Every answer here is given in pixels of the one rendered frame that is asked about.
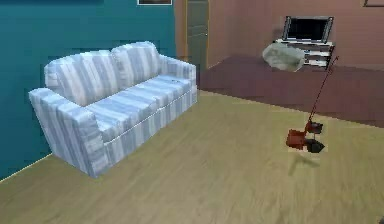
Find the white television stand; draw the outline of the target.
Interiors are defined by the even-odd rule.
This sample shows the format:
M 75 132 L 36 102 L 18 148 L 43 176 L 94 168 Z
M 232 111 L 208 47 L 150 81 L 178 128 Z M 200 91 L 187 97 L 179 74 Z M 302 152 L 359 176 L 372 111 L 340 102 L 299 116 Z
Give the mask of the white television stand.
M 305 54 L 305 65 L 318 66 L 328 69 L 335 44 L 333 42 L 303 42 L 294 40 L 277 39 L 275 43 L 286 44 L 290 47 L 298 48 Z

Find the red floor vacuum cleaner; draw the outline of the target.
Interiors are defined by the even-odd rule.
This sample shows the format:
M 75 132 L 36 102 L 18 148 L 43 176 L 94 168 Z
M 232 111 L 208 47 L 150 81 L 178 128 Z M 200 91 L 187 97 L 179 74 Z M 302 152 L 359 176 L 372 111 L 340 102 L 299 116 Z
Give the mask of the red floor vacuum cleaner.
M 333 61 L 330 63 L 328 68 L 326 69 L 327 75 L 325 76 L 322 85 L 319 89 L 319 92 L 317 94 L 316 100 L 313 104 L 311 113 L 309 115 L 309 118 L 307 120 L 307 123 L 305 125 L 305 128 L 303 131 L 298 131 L 294 129 L 290 129 L 288 131 L 288 135 L 286 138 L 286 145 L 288 147 L 297 149 L 297 150 L 304 150 L 307 149 L 309 153 L 320 153 L 324 148 L 325 145 L 321 142 L 319 142 L 315 136 L 317 134 L 322 133 L 323 124 L 319 122 L 313 121 L 313 116 L 316 112 L 317 103 L 319 101 L 320 95 L 322 93 L 322 90 L 325 86 L 325 83 L 328 79 L 328 77 L 333 73 L 333 66 L 336 61 L 339 60 L 339 57 L 336 56 Z

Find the grey green room door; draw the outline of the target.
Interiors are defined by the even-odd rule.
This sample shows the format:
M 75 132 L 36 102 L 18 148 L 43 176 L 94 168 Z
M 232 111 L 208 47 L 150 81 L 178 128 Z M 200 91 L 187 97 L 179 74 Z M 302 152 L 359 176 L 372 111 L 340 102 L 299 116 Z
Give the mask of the grey green room door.
M 188 61 L 198 72 L 206 69 L 209 21 L 208 0 L 187 0 Z

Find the black television set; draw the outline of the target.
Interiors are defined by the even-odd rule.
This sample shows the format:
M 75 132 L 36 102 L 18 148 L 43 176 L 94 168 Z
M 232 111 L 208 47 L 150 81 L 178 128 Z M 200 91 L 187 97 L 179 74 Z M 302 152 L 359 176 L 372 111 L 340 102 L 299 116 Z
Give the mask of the black television set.
M 326 43 L 333 21 L 332 16 L 287 16 L 282 39 Z

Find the blue white striped sofa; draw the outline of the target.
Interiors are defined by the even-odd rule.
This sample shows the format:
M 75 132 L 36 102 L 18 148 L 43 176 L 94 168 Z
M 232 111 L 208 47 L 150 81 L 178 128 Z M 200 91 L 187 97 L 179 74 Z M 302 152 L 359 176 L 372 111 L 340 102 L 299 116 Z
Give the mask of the blue white striped sofa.
M 52 153 L 96 178 L 197 102 L 196 66 L 136 42 L 44 67 L 29 100 Z

